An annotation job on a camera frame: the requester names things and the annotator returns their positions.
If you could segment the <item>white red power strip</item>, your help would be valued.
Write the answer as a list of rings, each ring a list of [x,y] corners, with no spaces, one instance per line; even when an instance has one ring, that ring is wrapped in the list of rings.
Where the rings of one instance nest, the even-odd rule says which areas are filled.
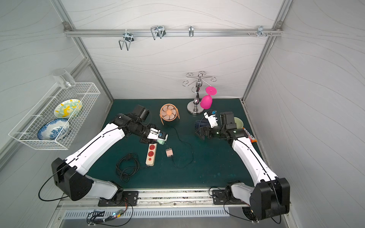
[[[148,152],[146,156],[145,164],[147,166],[154,166],[155,164],[155,158],[156,158],[156,150],[157,150],[157,144],[149,144],[148,146]]]

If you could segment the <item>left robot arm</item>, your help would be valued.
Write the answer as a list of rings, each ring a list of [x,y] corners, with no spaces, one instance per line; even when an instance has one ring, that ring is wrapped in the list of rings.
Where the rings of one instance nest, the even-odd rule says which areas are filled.
[[[129,135],[136,135],[141,143],[163,144],[168,135],[155,124],[145,124],[132,113],[118,114],[113,121],[81,149],[65,159],[57,158],[51,164],[55,185],[72,201],[84,197],[112,199],[120,187],[110,181],[87,176],[93,164],[115,143]]]

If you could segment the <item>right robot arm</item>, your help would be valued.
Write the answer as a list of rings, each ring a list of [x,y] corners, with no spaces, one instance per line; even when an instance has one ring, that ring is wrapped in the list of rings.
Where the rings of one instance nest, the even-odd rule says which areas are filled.
[[[244,129],[204,126],[197,130],[202,138],[226,140],[238,154],[253,180],[253,187],[243,182],[228,186],[228,195],[247,203],[257,220],[289,213],[290,184],[279,178],[263,161]]]

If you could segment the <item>pink usb charger plug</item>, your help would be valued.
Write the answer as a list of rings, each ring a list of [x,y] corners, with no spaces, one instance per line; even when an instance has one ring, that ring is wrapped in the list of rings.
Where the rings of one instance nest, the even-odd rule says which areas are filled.
[[[167,157],[172,157],[174,155],[172,148],[168,148],[165,150]]]

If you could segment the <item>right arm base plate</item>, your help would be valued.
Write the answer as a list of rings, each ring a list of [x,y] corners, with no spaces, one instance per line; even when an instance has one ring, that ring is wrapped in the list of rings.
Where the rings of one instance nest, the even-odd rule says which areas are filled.
[[[234,197],[232,197],[231,195],[229,195],[227,193],[226,190],[221,190],[221,189],[213,189],[213,190],[209,190],[210,192],[210,196],[213,199],[213,204],[214,205],[243,205],[245,204],[244,201],[240,200],[240,199],[236,199]]]

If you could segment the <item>green usb charger plug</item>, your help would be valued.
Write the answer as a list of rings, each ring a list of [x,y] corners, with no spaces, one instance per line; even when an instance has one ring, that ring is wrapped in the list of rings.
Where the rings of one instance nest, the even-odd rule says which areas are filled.
[[[158,137],[157,142],[161,145],[164,145],[167,141],[168,135],[165,135],[164,137]]]

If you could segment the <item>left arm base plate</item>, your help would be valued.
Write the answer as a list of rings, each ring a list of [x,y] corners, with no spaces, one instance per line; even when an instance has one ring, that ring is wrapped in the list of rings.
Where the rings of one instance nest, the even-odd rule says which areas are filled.
[[[111,199],[100,198],[99,207],[122,207],[123,205],[136,206],[138,201],[138,191],[118,191]]]

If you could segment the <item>navy blue desk fan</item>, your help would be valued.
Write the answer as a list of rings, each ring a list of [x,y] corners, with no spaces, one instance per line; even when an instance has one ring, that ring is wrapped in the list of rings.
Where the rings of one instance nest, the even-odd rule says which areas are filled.
[[[204,130],[210,129],[211,125],[207,119],[197,120],[194,123],[194,130],[197,135],[204,135]]]

